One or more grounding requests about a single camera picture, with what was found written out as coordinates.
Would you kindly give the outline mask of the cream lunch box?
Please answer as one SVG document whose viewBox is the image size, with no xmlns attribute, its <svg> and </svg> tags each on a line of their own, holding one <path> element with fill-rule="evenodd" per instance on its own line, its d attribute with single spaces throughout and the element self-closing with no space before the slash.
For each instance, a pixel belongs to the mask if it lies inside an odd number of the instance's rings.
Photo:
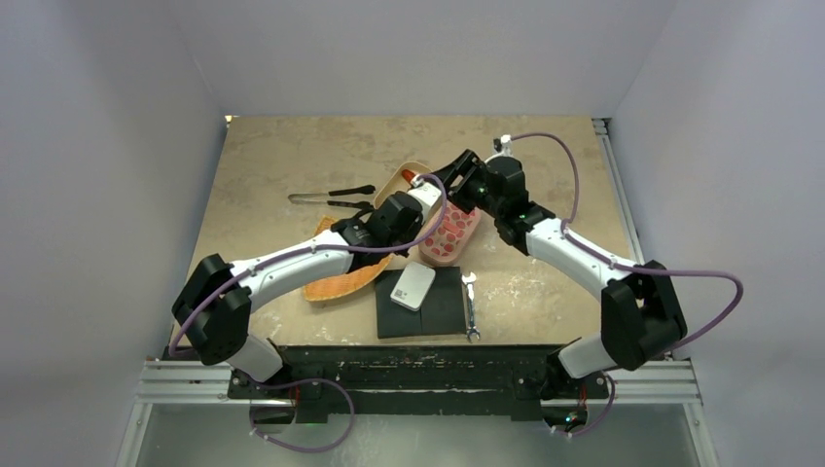
<svg viewBox="0 0 825 467">
<path fill-rule="evenodd" d="M 377 191 L 377 194 L 373 200 L 374 208 L 379 208 L 388 197 L 396 194 L 397 192 L 407 192 L 410 184 L 408 184 L 402 177 L 401 172 L 403 169 L 412 170 L 416 174 L 428 174 L 431 172 L 431 169 L 421 162 L 410 161 L 402 163 L 389 177 L 384 186 Z"/>
</svg>

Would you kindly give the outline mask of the pink lunch box lid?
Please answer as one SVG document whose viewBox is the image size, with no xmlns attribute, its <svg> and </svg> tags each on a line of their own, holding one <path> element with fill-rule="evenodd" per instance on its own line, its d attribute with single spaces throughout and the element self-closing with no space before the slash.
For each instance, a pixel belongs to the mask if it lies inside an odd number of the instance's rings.
<svg viewBox="0 0 825 467">
<path fill-rule="evenodd" d="M 419 257 L 437 267 L 455 264 L 481 224 L 482 217 L 483 212 L 479 208 L 465 213 L 449 203 L 444 219 L 436 230 L 417 245 Z"/>
</svg>

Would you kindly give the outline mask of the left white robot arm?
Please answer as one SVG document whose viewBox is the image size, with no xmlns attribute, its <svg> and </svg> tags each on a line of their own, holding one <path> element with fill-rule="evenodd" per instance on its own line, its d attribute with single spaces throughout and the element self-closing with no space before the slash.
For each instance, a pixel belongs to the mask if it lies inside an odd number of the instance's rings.
<svg viewBox="0 0 825 467">
<path fill-rule="evenodd" d="M 367 221 L 359 216 L 344 219 L 303 243 L 263 257 L 234 263 L 218 254 L 204 258 L 173 305 L 179 330 L 169 354 L 183 356 L 179 345 L 186 340 L 202 364 L 227 362 L 247 374 L 265 397 L 281 396 L 289 388 L 290 372 L 274 344 L 251 335 L 251 314 L 311 282 L 408 253 L 443 199 L 443 184 L 420 176 L 415 187 L 388 197 Z"/>
</svg>

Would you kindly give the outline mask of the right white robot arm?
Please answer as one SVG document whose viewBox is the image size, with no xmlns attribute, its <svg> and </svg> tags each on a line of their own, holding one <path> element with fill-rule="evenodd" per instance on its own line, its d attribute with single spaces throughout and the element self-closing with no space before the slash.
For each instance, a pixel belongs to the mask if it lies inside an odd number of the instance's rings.
<svg viewBox="0 0 825 467">
<path fill-rule="evenodd" d="M 572 394 L 597 372 L 636 370 L 686 337 L 667 269 L 654 261 L 638 266 L 574 233 L 531 199 L 518 160 L 483 162 L 466 150 L 433 175 L 452 204 L 464 212 L 488 214 L 506 244 L 561 271 L 598 300 L 599 331 L 550 358 L 546 382 L 555 394 Z"/>
</svg>

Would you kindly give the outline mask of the pink lunch box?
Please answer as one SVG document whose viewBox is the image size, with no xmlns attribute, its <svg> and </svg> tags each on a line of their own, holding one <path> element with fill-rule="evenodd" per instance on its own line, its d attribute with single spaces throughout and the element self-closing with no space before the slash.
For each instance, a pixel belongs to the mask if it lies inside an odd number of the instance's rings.
<svg viewBox="0 0 825 467">
<path fill-rule="evenodd" d="M 434 233 L 417 245 L 420 259 L 433 267 L 454 265 L 479 225 L 479 221 L 472 219 L 442 222 Z"/>
</svg>

